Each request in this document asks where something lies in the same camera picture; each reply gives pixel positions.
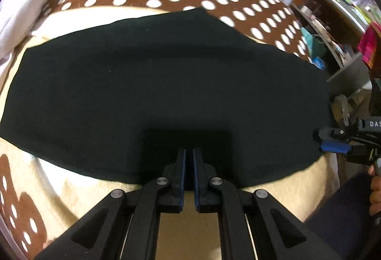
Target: human hand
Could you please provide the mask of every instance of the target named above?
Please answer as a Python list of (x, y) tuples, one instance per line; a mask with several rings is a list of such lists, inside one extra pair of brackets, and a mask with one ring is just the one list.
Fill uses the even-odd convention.
[(381, 211), (381, 176), (376, 176), (375, 167), (371, 165), (368, 169), (369, 175), (374, 176), (370, 188), (373, 192), (370, 195), (369, 214), (371, 216)]

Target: dark blue pants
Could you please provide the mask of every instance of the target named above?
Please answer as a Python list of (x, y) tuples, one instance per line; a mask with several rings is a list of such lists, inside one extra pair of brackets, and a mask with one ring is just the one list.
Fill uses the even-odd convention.
[(345, 260), (356, 259), (368, 242), (371, 180), (365, 173), (353, 177), (305, 222)]

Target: dark green fabric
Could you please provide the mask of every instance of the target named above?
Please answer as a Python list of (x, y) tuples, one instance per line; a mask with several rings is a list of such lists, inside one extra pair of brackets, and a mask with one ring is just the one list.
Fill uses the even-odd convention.
[(24, 53), (0, 136), (77, 173), (145, 183), (179, 146), (239, 186), (321, 153), (328, 89), (314, 65), (257, 44), (202, 9), (121, 20)]

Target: shelf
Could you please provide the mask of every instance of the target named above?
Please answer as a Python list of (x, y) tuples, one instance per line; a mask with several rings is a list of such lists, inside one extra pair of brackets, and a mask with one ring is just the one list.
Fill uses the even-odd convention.
[(296, 10), (301, 16), (303, 16), (303, 18), (307, 21), (307, 23), (316, 31), (316, 34), (318, 34), (321, 39), (323, 40), (325, 46), (327, 46), (328, 50), (331, 52), (333, 58), (335, 58), (337, 64), (339, 65), (339, 68), (340, 69), (343, 69), (344, 66), (343, 64), (341, 63), (341, 60), (340, 60), (340, 57), (338, 56), (338, 54), (335, 52), (335, 50), (333, 49), (333, 47), (328, 43), (328, 41), (325, 39), (325, 37), (320, 33), (320, 31), (315, 27), (314, 23), (309, 19), (309, 17), (304, 14), (295, 4), (290, 4), (290, 6)]

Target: screw head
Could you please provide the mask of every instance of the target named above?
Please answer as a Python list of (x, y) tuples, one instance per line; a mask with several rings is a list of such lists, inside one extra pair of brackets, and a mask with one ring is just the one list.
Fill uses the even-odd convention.
[(111, 192), (111, 196), (112, 196), (114, 199), (117, 199), (117, 198), (121, 197), (123, 194), (124, 194), (124, 191), (123, 191), (122, 189), (114, 189), (114, 190)]
[(159, 177), (157, 180), (156, 180), (156, 183), (158, 185), (166, 185), (168, 184), (169, 180), (166, 178), (166, 177)]
[(257, 195), (257, 197), (261, 198), (261, 199), (264, 199), (264, 198), (267, 198), (267, 196), (269, 195), (268, 192), (264, 189), (258, 189), (255, 194)]
[(210, 180), (212, 185), (218, 186), (222, 184), (222, 178), (214, 177)]

